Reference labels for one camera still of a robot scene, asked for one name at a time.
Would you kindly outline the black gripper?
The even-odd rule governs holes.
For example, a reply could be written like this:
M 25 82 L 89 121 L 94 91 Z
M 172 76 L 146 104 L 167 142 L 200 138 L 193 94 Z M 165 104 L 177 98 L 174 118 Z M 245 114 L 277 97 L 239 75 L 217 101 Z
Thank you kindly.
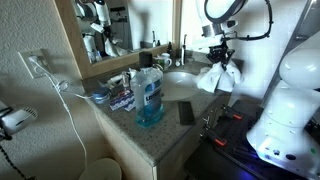
M 219 46 L 210 47 L 209 53 L 206 55 L 206 57 L 212 63 L 221 62 L 222 64 L 227 64 L 231 59 L 233 53 L 234 53 L 233 49 L 229 49 L 227 45 L 222 44 Z

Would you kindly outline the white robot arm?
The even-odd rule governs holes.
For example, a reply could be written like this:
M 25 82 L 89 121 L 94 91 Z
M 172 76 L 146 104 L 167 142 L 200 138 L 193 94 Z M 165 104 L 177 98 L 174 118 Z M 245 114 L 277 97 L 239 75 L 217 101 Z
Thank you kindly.
M 305 126 L 320 107 L 320 32 L 291 50 L 280 81 L 246 139 L 260 159 L 308 180 L 319 180 L 320 145 Z

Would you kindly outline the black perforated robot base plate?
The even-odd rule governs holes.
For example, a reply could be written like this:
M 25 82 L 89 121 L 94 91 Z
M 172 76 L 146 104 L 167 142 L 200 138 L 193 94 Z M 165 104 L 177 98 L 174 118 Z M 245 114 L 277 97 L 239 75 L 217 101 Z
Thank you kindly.
M 237 100 L 229 107 L 243 119 L 235 120 L 221 113 L 214 131 L 227 144 L 219 146 L 209 137 L 201 138 L 199 147 L 184 165 L 188 180 L 306 180 L 261 160 L 247 142 L 247 131 L 263 111 L 259 105 Z

